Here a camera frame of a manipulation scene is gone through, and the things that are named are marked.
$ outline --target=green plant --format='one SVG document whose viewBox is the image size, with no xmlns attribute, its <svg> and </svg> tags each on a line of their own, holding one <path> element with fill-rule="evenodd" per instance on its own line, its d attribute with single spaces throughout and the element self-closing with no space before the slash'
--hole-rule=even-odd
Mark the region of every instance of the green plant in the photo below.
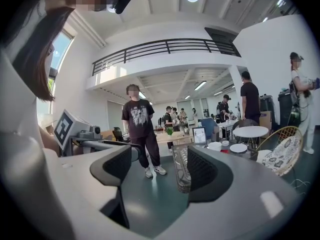
<svg viewBox="0 0 320 240">
<path fill-rule="evenodd" d="M 172 135 L 174 133 L 174 129 L 172 127 L 167 127 L 165 131 L 168 135 Z"/>
</svg>

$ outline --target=black t-shirt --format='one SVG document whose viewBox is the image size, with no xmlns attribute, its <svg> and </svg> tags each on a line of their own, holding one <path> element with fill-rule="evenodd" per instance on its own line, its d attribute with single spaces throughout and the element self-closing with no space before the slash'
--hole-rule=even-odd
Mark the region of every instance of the black t-shirt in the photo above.
<svg viewBox="0 0 320 240">
<path fill-rule="evenodd" d="M 146 99 L 129 101 L 122 109 L 122 120 L 129 121 L 129 135 L 131 139 L 148 136 L 154 132 L 150 116 L 155 113 Z"/>
<path fill-rule="evenodd" d="M 242 85 L 240 94 L 241 97 L 246 97 L 245 116 L 252 117 L 260 114 L 258 88 L 252 82 L 246 82 Z"/>
<path fill-rule="evenodd" d="M 225 110 L 226 113 L 229 113 L 229 105 L 228 103 L 224 103 L 223 101 L 219 105 L 220 110 L 220 121 L 225 122 L 225 119 L 228 119 L 228 116 L 225 117 L 225 114 L 222 112 L 222 110 Z"/>
<path fill-rule="evenodd" d="M 172 127 L 173 126 L 172 124 L 166 124 L 167 120 L 169 123 L 172 123 L 172 118 L 169 113 L 165 113 L 164 115 L 164 124 L 165 124 L 165 127 Z"/>
</svg>

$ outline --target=white plate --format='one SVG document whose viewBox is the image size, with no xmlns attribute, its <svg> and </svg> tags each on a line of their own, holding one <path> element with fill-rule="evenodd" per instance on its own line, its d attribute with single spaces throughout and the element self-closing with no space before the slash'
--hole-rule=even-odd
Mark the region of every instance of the white plate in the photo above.
<svg viewBox="0 0 320 240">
<path fill-rule="evenodd" d="M 230 150 L 234 153 L 242 153 L 246 152 L 248 149 L 247 145 L 245 144 L 234 144 L 230 147 Z"/>
</svg>

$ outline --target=floral cushion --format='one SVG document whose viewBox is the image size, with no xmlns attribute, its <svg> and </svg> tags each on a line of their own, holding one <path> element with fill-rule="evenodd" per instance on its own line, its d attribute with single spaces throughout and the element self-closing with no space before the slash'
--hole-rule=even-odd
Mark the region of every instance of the floral cushion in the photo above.
<svg viewBox="0 0 320 240">
<path fill-rule="evenodd" d="M 284 139 L 272 152 L 264 156 L 262 164 L 273 172 L 283 168 L 299 152 L 300 141 L 296 136 Z"/>
</svg>

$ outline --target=cardboard box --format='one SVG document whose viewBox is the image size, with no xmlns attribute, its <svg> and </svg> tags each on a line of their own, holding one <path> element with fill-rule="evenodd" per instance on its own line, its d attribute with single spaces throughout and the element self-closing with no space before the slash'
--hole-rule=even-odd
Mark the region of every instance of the cardboard box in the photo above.
<svg viewBox="0 0 320 240">
<path fill-rule="evenodd" d="M 213 127 L 213 132 L 212 132 L 212 135 L 211 135 L 211 141 L 212 142 L 218 142 L 219 141 L 219 132 L 220 132 L 220 127 L 219 126 Z"/>
<path fill-rule="evenodd" d="M 266 127 L 269 130 L 268 133 L 264 136 L 261 136 L 261 138 L 268 138 L 270 135 L 271 125 L 272 125 L 271 111 L 261 112 L 259 121 L 260 121 L 260 126 Z"/>
</svg>

